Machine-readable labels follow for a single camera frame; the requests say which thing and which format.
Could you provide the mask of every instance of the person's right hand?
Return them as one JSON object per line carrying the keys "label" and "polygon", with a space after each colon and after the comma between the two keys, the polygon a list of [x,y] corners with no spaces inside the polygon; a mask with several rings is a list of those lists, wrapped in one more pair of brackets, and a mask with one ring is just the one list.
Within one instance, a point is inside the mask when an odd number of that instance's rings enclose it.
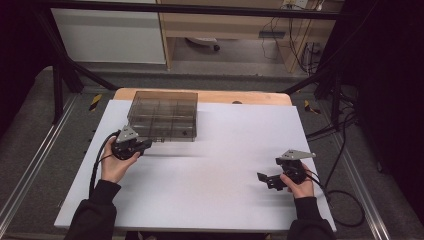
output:
{"label": "person's right hand", "polygon": [[[308,172],[309,168],[303,164],[303,168]],[[303,197],[313,197],[314,196],[314,184],[312,180],[306,177],[305,181],[301,184],[294,183],[287,175],[282,173],[280,175],[281,181],[283,181],[287,187],[288,191],[293,193],[294,198],[303,198]]]}
{"label": "person's right hand", "polygon": [[106,145],[105,150],[102,155],[102,180],[118,183],[125,175],[125,172],[128,168],[134,164],[140,153],[136,152],[134,155],[123,161],[116,158],[112,153],[112,144],[115,141],[116,137],[111,137]]}

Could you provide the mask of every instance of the black sleeve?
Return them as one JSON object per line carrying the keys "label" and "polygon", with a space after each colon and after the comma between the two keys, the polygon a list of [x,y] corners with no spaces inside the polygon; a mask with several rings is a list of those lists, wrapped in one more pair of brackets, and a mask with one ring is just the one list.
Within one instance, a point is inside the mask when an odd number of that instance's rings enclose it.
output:
{"label": "black sleeve", "polygon": [[327,220],[322,219],[318,210],[316,197],[294,200],[297,220],[293,221],[287,240],[327,240],[336,239]]}
{"label": "black sleeve", "polygon": [[110,240],[115,225],[116,207],[112,200],[121,189],[116,183],[99,180],[88,200],[82,200],[65,240]]}

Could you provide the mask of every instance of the white tabletop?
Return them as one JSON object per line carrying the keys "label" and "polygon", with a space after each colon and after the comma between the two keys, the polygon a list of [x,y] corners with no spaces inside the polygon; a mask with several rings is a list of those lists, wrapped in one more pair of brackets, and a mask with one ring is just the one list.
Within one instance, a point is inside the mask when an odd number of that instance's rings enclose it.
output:
{"label": "white tabletop", "polygon": [[[91,171],[104,139],[128,123],[131,101],[111,100],[56,219],[69,227],[88,197]],[[276,232],[296,219],[291,193],[269,190],[257,172],[282,172],[275,158],[309,152],[296,107],[198,104],[195,142],[154,143],[130,167],[114,199],[115,226],[124,230]],[[302,160],[316,172],[312,159]],[[321,189],[321,216],[336,230]]]}

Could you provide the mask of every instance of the cabinet door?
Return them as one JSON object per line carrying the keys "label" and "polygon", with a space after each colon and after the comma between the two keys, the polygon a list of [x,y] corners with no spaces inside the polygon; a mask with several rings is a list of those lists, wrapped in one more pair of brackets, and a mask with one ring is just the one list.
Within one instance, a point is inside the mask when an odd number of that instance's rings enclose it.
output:
{"label": "cabinet door", "polygon": [[[154,0],[125,2],[155,3]],[[165,63],[157,13],[52,11],[66,50],[75,61]]]}

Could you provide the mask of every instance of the transparent plastic box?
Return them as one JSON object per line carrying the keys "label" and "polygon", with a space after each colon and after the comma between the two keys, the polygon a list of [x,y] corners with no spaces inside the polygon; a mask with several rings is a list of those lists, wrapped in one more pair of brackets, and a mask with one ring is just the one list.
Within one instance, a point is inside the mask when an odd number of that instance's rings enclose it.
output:
{"label": "transparent plastic box", "polygon": [[197,136],[197,93],[138,91],[128,121],[142,138],[193,142]]}

